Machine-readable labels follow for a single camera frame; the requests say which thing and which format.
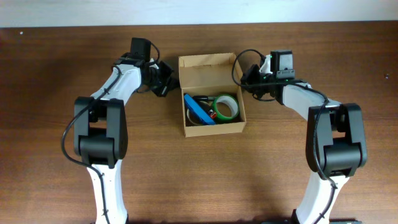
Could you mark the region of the brown cardboard box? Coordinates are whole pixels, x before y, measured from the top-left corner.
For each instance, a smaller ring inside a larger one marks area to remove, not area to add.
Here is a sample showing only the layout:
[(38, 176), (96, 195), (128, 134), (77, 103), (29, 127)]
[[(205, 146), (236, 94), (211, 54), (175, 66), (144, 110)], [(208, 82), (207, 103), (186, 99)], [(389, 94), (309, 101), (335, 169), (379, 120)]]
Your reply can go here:
[(196, 126), (188, 120), (187, 109), (183, 108), (183, 127), (186, 137), (208, 136), (243, 132), (246, 125), (243, 93), (235, 84), (231, 74), (236, 78), (243, 75), (234, 53), (189, 55), (178, 58), (178, 74), (182, 95), (218, 96), (230, 95), (238, 102), (239, 114), (224, 124)]

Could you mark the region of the blue plastic case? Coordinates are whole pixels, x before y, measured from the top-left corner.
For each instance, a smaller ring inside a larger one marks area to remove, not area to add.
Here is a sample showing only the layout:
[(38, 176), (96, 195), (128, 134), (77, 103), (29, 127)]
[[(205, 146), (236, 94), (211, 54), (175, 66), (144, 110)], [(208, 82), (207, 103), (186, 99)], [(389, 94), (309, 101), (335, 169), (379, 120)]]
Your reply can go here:
[(202, 122), (202, 124), (216, 124), (215, 121), (208, 115), (208, 113), (189, 94), (184, 94), (183, 99), (185, 101), (185, 106), (193, 115), (197, 117), (197, 119)]

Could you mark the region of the green tape roll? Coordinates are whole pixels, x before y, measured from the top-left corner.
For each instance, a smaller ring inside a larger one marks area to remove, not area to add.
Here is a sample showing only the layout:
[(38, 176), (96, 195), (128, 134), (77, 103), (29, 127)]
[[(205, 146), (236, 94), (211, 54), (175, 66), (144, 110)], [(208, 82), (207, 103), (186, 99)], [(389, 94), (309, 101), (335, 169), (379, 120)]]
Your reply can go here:
[(227, 94), (217, 96), (211, 106), (217, 113), (215, 117), (217, 123), (232, 122), (240, 112), (238, 101)]

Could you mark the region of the black silver marker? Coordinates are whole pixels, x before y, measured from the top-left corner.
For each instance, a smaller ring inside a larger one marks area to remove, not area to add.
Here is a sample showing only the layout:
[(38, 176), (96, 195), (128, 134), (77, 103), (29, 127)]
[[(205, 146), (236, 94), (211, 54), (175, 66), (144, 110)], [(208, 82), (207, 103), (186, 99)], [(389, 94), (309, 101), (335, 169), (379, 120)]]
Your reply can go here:
[(196, 95), (192, 97), (195, 101), (214, 101), (215, 96)]

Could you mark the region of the white tape roll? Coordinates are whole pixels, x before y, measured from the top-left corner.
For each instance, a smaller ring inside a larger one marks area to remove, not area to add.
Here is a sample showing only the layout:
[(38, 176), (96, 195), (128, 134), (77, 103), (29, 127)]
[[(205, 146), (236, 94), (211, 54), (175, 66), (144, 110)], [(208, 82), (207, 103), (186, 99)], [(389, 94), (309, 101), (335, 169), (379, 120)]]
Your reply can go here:
[[(209, 106), (209, 103), (207, 101), (198, 101), (197, 103), (201, 106), (203, 110), (205, 110), (206, 107)], [(195, 113), (192, 113), (189, 108), (187, 108), (186, 116), (189, 122), (191, 122), (194, 126), (205, 125), (205, 123), (200, 118), (198, 118)]]

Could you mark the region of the orange black stapler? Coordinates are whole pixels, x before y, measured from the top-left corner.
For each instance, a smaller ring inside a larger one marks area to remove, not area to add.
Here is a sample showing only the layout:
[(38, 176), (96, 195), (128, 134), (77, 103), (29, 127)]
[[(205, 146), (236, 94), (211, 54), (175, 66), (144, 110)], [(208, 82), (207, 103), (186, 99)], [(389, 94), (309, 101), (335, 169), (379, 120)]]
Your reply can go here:
[(215, 119), (217, 117), (217, 112), (214, 111), (213, 109), (208, 110), (208, 115), (211, 119)]

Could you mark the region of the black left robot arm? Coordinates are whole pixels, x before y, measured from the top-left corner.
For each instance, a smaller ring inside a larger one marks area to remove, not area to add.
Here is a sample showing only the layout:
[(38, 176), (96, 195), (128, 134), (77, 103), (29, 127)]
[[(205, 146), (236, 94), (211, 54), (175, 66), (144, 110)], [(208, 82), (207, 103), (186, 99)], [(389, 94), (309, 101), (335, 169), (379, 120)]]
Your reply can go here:
[(131, 48), (111, 66), (111, 75), (89, 97), (79, 96), (74, 117), (66, 127), (73, 130), (76, 163), (87, 168), (96, 202), (96, 223), (128, 223), (123, 200), (121, 166), (127, 152), (125, 105), (135, 93), (153, 92), (165, 97), (178, 88), (173, 68), (152, 58), (150, 40), (134, 37)]

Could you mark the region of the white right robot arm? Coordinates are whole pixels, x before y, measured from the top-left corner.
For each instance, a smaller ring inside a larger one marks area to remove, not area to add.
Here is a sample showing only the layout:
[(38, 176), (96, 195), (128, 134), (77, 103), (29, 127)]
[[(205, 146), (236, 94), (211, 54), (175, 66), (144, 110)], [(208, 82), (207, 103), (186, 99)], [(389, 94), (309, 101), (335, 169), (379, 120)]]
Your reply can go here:
[(329, 223), (343, 186), (368, 159), (363, 114), (356, 103), (340, 103), (296, 78), (291, 50), (262, 53), (259, 64), (232, 80), (253, 98), (290, 108), (307, 121), (305, 156), (311, 170), (300, 205), (287, 223)]

